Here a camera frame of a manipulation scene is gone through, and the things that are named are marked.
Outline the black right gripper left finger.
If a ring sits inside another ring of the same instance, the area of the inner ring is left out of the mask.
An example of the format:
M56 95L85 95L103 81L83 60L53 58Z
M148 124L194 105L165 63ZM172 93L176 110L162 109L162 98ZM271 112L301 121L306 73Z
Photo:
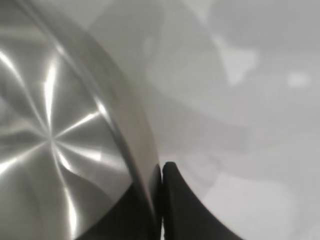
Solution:
M149 240L150 215L140 187L134 181L120 200L78 240Z

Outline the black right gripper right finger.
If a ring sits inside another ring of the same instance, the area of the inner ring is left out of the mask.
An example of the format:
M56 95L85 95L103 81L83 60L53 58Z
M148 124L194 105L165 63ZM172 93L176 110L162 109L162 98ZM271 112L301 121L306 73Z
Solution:
M174 162L162 169L162 214L166 240L239 240L202 204Z

